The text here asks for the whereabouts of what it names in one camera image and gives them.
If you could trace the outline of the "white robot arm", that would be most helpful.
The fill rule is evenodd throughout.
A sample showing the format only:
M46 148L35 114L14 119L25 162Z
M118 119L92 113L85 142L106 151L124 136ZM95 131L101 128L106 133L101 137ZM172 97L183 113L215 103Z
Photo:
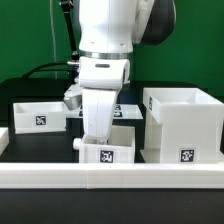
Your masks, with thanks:
M109 138L135 44L158 45L174 30L174 0L80 0L79 85L85 136Z

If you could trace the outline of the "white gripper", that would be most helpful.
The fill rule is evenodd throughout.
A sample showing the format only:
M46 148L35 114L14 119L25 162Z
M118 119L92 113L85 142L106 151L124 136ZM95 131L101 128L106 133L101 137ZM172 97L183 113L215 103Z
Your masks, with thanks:
M128 59L104 60L80 58L79 85L82 90L83 124L89 139L109 138L115 103L129 78Z

